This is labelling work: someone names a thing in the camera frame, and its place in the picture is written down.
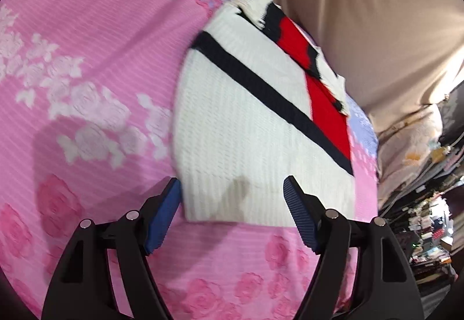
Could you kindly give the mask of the white red black knit sweater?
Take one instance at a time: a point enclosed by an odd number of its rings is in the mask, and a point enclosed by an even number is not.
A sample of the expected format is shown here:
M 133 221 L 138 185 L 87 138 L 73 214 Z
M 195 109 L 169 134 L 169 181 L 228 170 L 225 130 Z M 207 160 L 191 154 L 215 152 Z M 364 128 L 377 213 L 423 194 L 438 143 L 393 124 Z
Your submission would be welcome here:
M 291 227 L 283 182 L 355 213 L 345 79 L 273 0 L 229 0 L 186 54 L 173 146 L 187 219 Z

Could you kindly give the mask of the cluttered dark shelf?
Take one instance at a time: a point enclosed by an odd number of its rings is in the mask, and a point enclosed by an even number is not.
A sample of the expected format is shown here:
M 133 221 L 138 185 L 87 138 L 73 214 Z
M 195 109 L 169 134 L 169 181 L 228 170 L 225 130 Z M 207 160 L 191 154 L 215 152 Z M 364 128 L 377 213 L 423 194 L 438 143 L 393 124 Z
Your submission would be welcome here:
M 421 173 L 392 194 L 386 218 L 411 266 L 426 319 L 463 318 L 463 86 L 436 105 L 443 132 Z

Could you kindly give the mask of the cream floral curtain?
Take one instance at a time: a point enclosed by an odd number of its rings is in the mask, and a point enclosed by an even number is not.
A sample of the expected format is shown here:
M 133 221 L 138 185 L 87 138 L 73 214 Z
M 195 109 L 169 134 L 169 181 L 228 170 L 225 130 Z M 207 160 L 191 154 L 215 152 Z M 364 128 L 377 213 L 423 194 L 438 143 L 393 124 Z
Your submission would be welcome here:
M 439 108 L 431 105 L 403 118 L 379 135 L 378 208 L 382 208 L 394 192 L 418 177 L 442 132 Z

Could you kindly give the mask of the pink and lilac floral bedsheet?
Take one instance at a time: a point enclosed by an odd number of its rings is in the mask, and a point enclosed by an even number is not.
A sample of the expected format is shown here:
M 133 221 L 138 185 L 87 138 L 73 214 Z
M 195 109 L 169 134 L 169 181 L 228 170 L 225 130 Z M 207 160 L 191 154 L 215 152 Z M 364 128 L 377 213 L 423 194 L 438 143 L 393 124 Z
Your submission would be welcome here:
M 120 219 L 174 170 L 183 54 L 223 0 L 1 0 L 1 269 L 42 313 L 83 219 Z M 189 223 L 148 259 L 174 319 L 291 319 L 316 256 L 293 228 Z

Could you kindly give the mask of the beige draped curtain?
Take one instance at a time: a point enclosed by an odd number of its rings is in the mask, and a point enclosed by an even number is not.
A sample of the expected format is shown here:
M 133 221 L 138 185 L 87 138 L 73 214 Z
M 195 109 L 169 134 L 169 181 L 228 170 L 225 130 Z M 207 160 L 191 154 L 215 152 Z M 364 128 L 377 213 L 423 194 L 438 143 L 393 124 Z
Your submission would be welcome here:
M 463 0 L 274 0 L 382 132 L 463 81 Z

